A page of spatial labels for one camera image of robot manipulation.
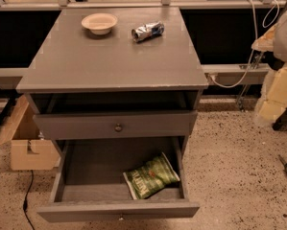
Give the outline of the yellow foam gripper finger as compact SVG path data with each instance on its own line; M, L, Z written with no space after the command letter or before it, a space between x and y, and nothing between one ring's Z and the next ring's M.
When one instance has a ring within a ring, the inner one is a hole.
M257 38L251 47L260 52L272 52L274 50L276 25L273 25L266 33Z
M287 108L287 63L279 70L271 69L266 75L261 97L254 109L254 122L258 126L270 126Z

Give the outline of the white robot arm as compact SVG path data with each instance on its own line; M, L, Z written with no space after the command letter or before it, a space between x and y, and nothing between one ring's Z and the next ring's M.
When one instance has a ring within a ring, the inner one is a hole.
M283 62L279 70L270 70L262 85L262 96L254 110L254 121L261 127L270 126L287 108L287 11L251 46L263 53L270 52Z

